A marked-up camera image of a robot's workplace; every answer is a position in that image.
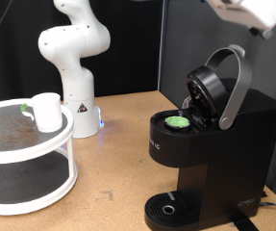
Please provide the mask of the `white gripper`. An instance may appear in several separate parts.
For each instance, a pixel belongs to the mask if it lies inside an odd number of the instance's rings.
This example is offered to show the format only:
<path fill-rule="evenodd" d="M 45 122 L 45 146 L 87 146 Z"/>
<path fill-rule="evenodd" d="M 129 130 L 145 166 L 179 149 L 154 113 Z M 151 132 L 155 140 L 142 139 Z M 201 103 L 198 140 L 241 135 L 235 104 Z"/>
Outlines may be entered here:
<path fill-rule="evenodd" d="M 270 39 L 276 26 L 276 0 L 208 0 L 214 12 L 225 21 L 251 27 L 252 36 Z"/>

